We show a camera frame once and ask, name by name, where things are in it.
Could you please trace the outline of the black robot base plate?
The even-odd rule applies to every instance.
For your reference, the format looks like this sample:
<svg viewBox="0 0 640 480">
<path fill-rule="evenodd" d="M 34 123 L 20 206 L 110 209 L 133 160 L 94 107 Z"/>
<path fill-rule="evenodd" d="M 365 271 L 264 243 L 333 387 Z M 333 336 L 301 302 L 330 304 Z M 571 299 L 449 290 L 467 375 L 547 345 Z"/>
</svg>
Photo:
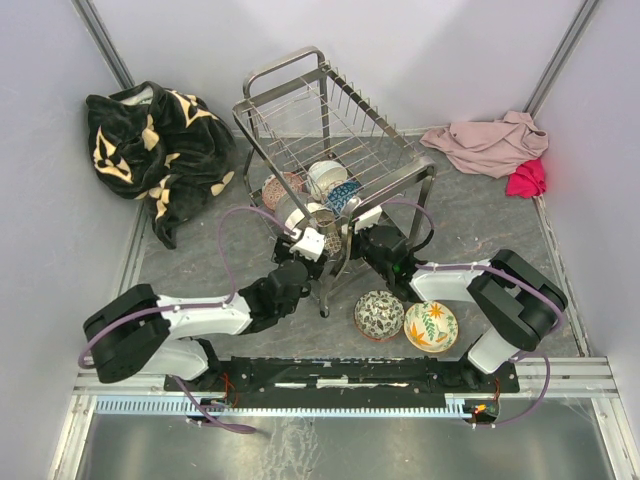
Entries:
<svg viewBox="0 0 640 480">
<path fill-rule="evenodd" d="M 516 368 L 505 363 L 484 374 L 462 358 L 250 358 L 218 361 L 184 384 L 231 406 L 415 406 L 416 395 L 434 406 L 445 394 L 490 395 L 520 391 Z"/>
</svg>

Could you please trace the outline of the black leaf patterned bowl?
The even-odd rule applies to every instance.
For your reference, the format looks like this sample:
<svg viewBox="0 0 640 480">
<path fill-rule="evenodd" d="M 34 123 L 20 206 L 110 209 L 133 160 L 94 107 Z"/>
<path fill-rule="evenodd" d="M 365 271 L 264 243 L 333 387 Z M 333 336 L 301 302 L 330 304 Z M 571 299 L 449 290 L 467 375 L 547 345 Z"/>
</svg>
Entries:
<svg viewBox="0 0 640 480">
<path fill-rule="evenodd" d="M 372 290 L 362 295 L 354 307 L 354 324 L 366 338 L 384 342 L 396 336 L 404 323 L 402 303 L 392 293 Z"/>
</svg>

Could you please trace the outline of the plain white bowl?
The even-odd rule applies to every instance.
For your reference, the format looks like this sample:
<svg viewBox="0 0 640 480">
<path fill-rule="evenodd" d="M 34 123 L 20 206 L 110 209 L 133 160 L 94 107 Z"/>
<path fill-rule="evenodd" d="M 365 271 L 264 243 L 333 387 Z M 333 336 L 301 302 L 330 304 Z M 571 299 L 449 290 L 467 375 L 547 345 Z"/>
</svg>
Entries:
<svg viewBox="0 0 640 480">
<path fill-rule="evenodd" d="M 347 180 L 348 172 L 339 162 L 324 160 L 309 167 L 307 178 L 311 196 L 316 200 L 324 200 L 332 188 Z"/>
</svg>

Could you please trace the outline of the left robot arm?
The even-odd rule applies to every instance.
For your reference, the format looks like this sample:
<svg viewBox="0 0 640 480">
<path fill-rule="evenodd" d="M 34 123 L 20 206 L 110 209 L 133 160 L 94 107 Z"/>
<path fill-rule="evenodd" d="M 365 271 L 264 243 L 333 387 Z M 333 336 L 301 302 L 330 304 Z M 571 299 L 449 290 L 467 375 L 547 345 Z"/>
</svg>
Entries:
<svg viewBox="0 0 640 480">
<path fill-rule="evenodd" d="M 80 368 L 95 370 L 103 384 L 149 373 L 212 389 L 224 367 L 208 336 L 274 327 L 310 294 L 328 256 L 280 238 L 273 260 L 274 270 L 229 297 L 175 298 L 156 294 L 148 284 L 131 287 L 85 321 Z"/>
</svg>

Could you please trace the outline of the blue triangle patterned bowl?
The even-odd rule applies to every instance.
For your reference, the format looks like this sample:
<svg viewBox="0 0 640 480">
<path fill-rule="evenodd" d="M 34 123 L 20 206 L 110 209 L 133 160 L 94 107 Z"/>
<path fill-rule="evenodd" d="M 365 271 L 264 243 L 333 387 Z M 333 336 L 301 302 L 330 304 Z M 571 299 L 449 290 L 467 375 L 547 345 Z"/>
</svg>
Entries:
<svg viewBox="0 0 640 480">
<path fill-rule="evenodd" d="M 347 180 L 335 186 L 327 195 L 326 206 L 336 216 L 340 216 L 344 207 L 356 195 L 360 187 L 360 183 L 354 180 Z"/>
</svg>

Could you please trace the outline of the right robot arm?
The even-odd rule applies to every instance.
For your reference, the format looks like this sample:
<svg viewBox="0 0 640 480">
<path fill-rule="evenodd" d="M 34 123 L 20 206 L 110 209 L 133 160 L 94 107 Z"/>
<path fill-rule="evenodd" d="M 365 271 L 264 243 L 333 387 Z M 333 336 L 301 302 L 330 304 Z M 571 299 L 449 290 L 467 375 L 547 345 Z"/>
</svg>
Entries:
<svg viewBox="0 0 640 480">
<path fill-rule="evenodd" d="M 491 384 L 503 363 L 535 351 L 565 320 L 565 293 L 509 249 L 468 264 L 420 261 L 398 228 L 378 225 L 355 236 L 354 256 L 364 259 L 402 301 L 457 301 L 479 307 L 490 328 L 458 368 L 460 382 L 472 391 Z"/>
</svg>

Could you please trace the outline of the brown cross patterned bowl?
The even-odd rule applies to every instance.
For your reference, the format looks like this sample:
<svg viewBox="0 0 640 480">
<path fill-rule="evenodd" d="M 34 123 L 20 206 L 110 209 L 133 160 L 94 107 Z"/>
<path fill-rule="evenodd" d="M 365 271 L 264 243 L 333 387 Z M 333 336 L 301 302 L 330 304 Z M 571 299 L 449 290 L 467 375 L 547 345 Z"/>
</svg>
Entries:
<svg viewBox="0 0 640 480">
<path fill-rule="evenodd" d="M 326 231 L 324 250 L 328 256 L 333 256 L 342 250 L 341 234 L 336 226 L 335 218 L 330 210 L 321 209 L 312 213 L 319 227 L 325 227 Z"/>
</svg>

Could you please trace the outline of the stainless steel dish rack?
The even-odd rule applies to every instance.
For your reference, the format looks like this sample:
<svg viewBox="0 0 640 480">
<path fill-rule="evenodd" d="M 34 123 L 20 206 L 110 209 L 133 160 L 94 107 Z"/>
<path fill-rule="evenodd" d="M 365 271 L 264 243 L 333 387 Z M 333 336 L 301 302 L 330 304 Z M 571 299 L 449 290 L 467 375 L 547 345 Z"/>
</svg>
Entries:
<svg viewBox="0 0 640 480">
<path fill-rule="evenodd" d="M 323 52 L 308 46 L 249 73 L 233 117 L 251 145 L 243 178 L 252 202 L 264 205 L 251 183 L 258 167 L 277 179 L 292 172 L 311 200 L 328 208 L 341 234 L 339 252 L 321 263 L 320 314 L 356 257 L 360 230 L 390 219 L 382 205 L 420 188 L 407 246 L 418 243 L 436 164 L 420 153 L 348 82 Z"/>
</svg>

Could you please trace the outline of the white scalloped bowl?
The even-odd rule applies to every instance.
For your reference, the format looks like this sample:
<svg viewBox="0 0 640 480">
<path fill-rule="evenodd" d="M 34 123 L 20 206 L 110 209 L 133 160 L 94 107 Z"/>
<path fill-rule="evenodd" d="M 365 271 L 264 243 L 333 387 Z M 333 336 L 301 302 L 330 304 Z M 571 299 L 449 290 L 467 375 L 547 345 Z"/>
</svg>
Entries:
<svg viewBox="0 0 640 480">
<path fill-rule="evenodd" d="M 324 208 L 324 206 L 312 198 L 310 194 L 299 193 L 296 198 L 306 207 L 310 214 Z M 287 193 L 277 202 L 275 217 L 289 230 L 294 230 L 301 221 L 307 219 L 303 211 L 295 203 L 294 198 Z"/>
</svg>

